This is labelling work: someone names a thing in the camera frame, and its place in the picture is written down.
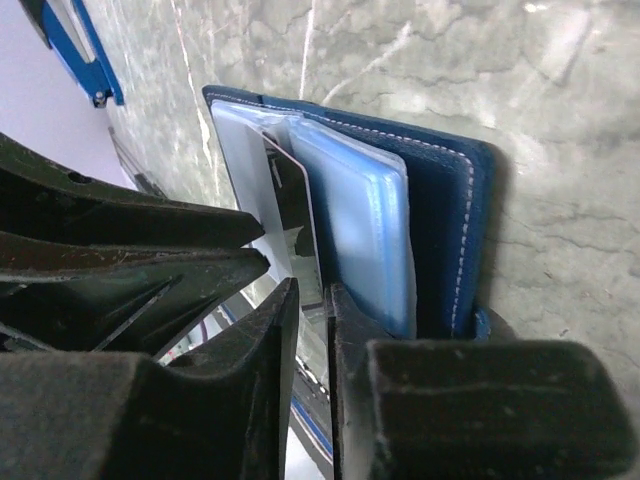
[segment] gray marble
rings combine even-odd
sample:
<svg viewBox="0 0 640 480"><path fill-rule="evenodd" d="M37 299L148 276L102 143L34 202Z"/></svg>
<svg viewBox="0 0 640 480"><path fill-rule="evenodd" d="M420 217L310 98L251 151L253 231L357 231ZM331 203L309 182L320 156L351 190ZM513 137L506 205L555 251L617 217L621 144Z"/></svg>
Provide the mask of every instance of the gray marble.
<svg viewBox="0 0 640 480"><path fill-rule="evenodd" d="M494 145L480 298L522 337L590 346L640 418L636 2L87 4L125 90L112 121L175 198L234 205L209 83Z"/></svg>

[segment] white wall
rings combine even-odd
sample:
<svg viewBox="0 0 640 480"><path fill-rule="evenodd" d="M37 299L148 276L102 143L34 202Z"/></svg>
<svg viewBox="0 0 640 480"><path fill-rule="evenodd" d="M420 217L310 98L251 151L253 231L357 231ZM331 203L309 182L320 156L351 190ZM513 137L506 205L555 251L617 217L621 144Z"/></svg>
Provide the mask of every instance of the white wall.
<svg viewBox="0 0 640 480"><path fill-rule="evenodd" d="M124 185L108 126L106 112L93 108L19 1L0 0L0 132L85 175Z"/></svg>

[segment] blue object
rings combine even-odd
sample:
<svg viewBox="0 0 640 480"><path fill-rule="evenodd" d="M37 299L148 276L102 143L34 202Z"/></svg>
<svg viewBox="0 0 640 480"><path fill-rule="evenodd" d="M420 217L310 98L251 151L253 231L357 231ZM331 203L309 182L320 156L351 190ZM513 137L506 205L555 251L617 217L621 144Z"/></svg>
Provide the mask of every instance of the blue object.
<svg viewBox="0 0 640 480"><path fill-rule="evenodd" d="M410 233L418 301L418 338L475 338L474 296L486 228L493 155L478 140L381 118L223 86L207 86L209 106L224 100L297 113L399 155L409 178Z"/></svg>
<svg viewBox="0 0 640 480"><path fill-rule="evenodd" d="M67 71L92 100L94 107L104 108L107 99L113 97L117 105L124 104L122 89L102 47L96 30L82 0L72 0L82 26L96 56L86 62L69 34L47 2L42 5L41 25L48 45L58 54Z"/></svg>
<svg viewBox="0 0 640 480"><path fill-rule="evenodd" d="M301 117L289 119L288 131L293 156L309 176L325 285L344 284L387 332L415 338L404 162Z"/></svg>

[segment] blue plastic part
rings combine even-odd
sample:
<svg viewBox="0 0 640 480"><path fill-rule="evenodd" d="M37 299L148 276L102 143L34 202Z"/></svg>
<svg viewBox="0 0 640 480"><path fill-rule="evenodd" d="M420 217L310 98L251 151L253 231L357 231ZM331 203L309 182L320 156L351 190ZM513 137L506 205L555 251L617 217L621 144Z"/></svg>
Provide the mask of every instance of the blue plastic part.
<svg viewBox="0 0 640 480"><path fill-rule="evenodd" d="M107 83L109 84L109 89L111 90L111 94L113 95L113 100L115 101L116 105L124 105L124 94L122 93L122 88L120 87L118 78L113 71L111 62L109 62L107 52L105 52L104 47L102 46L102 42L98 37L98 32L96 32L96 29L93 26L93 22L91 22L91 17L89 16L87 7L85 7L82 0L71 1L73 2L73 6L75 7L76 12L80 17L80 21L85 28L85 32L87 33L87 37L89 38L89 42L91 42L96 60L102 67L104 76L106 77Z"/></svg>
<svg viewBox="0 0 640 480"><path fill-rule="evenodd" d="M73 2L86 29L96 59L92 62L84 60L51 6L45 3L42 8L42 24L49 44L95 107L106 106L109 97L113 97L117 105L123 105L122 89L89 19L87 10L80 0L73 0Z"/></svg>
<svg viewBox="0 0 640 480"><path fill-rule="evenodd" d="M84 61L48 3L45 3L42 9L42 24L51 47L78 85L93 100L94 105L106 100L109 83L98 61Z"/></svg>

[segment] black plastic part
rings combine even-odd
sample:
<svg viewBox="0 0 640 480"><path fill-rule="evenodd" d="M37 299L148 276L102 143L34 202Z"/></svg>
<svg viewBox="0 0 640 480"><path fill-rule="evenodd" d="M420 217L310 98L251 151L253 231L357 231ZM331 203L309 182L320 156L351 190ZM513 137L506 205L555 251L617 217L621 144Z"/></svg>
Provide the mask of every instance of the black plastic part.
<svg viewBox="0 0 640 480"><path fill-rule="evenodd" d="M393 340L332 294L336 479L584 480L633 466L627 413L587 348Z"/></svg>
<svg viewBox="0 0 640 480"><path fill-rule="evenodd" d="M132 353L0 355L0 478L281 480L297 328L286 280L169 367Z"/></svg>
<svg viewBox="0 0 640 480"><path fill-rule="evenodd" d="M4 349L160 357L268 268L246 213L174 202L62 168L0 135Z"/></svg>
<svg viewBox="0 0 640 480"><path fill-rule="evenodd" d="M0 232L0 331L44 350L161 356L267 268L253 249L77 247Z"/></svg>
<svg viewBox="0 0 640 480"><path fill-rule="evenodd" d="M109 185L0 134L0 231L70 245L238 248L262 236L248 213Z"/></svg>

